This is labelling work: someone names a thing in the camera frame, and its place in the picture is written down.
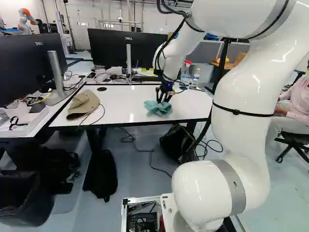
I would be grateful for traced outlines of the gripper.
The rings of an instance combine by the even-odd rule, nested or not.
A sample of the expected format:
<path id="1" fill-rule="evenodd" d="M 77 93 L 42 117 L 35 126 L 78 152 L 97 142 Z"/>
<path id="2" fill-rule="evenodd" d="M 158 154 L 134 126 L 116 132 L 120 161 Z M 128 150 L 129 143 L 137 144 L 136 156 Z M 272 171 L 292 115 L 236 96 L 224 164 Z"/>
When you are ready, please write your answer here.
<path id="1" fill-rule="evenodd" d="M 161 103 L 163 94 L 165 94 L 164 102 L 169 102 L 174 92 L 173 82 L 162 80 L 160 87 L 155 88 L 156 91 L 156 102 Z"/>

